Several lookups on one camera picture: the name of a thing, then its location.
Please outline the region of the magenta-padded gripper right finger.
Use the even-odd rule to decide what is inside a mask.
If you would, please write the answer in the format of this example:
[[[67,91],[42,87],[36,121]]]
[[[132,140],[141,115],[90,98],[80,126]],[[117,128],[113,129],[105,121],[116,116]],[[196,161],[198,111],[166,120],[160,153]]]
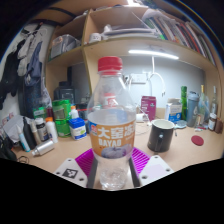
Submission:
[[[149,156],[138,148],[133,149],[129,166],[135,188],[143,187],[174,172],[159,155]]]

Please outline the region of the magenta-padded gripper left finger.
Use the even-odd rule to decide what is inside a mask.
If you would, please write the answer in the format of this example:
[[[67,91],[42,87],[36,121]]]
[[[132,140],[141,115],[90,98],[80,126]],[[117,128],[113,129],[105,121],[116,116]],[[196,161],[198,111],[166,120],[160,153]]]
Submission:
[[[78,186],[92,189],[97,165],[93,151],[89,149],[75,159],[67,158],[54,174]]]

